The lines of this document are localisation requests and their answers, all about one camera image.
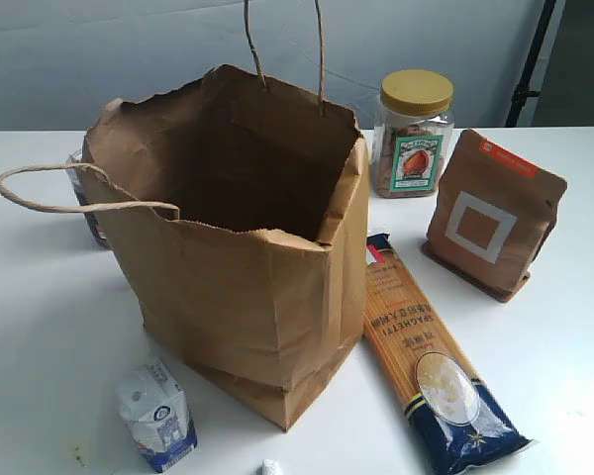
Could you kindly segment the brown paper shopping bag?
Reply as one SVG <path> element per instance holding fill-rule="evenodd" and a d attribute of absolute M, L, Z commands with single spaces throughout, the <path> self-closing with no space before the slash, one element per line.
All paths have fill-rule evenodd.
<path fill-rule="evenodd" d="M 109 103 L 73 168 L 146 331 L 291 428 L 363 333 L 368 151 L 354 112 L 224 64 Z"/>

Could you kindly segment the spaghetti packet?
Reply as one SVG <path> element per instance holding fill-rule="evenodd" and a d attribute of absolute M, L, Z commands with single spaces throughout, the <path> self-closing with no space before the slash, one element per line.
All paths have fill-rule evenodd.
<path fill-rule="evenodd" d="M 460 474 L 531 445 L 479 378 L 389 242 L 366 240 L 364 334 L 436 474 Z"/>

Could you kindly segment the plastic jar yellow lid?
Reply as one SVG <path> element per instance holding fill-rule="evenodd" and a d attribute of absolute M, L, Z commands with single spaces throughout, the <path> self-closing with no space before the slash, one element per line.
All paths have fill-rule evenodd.
<path fill-rule="evenodd" d="M 375 110 L 370 176 L 383 198 L 437 192 L 454 125 L 454 88 L 442 74 L 403 69 L 381 82 Z"/>

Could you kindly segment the brown kraft coffee pouch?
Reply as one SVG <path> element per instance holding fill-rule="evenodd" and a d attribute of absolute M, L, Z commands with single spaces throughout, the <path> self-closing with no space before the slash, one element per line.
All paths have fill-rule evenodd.
<path fill-rule="evenodd" d="M 422 251 L 508 302 L 529 280 L 566 189 L 562 177 L 465 130 L 439 182 Z"/>

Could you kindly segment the white blue flour packet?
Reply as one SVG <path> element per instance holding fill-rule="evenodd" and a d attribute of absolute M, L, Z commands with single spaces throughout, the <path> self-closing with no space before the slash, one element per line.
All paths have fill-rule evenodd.
<path fill-rule="evenodd" d="M 197 447 L 185 393 L 159 358 L 120 379 L 115 393 L 121 419 L 155 472 L 168 470 Z"/>

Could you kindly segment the small white object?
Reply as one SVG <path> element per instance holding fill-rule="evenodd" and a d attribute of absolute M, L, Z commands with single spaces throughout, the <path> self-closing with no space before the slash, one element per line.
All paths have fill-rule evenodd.
<path fill-rule="evenodd" d="M 261 475 L 283 475 L 283 471 L 277 461 L 264 459 L 261 464 Z"/>

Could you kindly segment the clear can dark contents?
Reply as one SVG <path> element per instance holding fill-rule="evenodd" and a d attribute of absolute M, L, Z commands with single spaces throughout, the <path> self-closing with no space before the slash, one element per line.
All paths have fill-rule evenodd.
<path fill-rule="evenodd" d="M 80 162 L 82 158 L 82 149 L 78 149 L 75 152 L 71 153 L 68 156 L 68 160 L 66 161 L 67 163 L 77 163 Z M 80 206 L 87 206 L 89 204 L 86 195 L 84 193 L 84 190 L 82 188 L 82 184 L 81 181 L 77 175 L 77 172 L 75 170 L 75 168 L 69 168 L 66 170 L 66 173 L 69 176 L 72 188 L 73 188 L 73 192 L 76 196 L 76 199 L 79 203 Z M 102 230 L 102 228 L 100 227 L 95 215 L 91 212 L 85 213 L 84 214 L 84 218 L 87 222 L 88 228 L 90 230 L 90 232 L 92 233 L 95 241 L 102 246 L 105 249 L 109 249 L 109 244 L 106 240 L 105 234 Z"/>

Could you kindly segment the black tripod stand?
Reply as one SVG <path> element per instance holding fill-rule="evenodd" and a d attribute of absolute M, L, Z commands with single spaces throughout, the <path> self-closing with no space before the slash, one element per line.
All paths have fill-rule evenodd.
<path fill-rule="evenodd" d="M 538 90 L 531 88 L 531 80 L 537 65 L 537 61 L 544 44 L 549 23 L 554 12 L 556 0 L 544 0 L 539 20 L 535 29 L 533 39 L 526 57 L 524 68 L 520 79 L 513 91 L 511 107 L 507 115 L 504 127 L 515 128 L 527 101 L 530 98 L 538 98 L 541 94 Z"/>

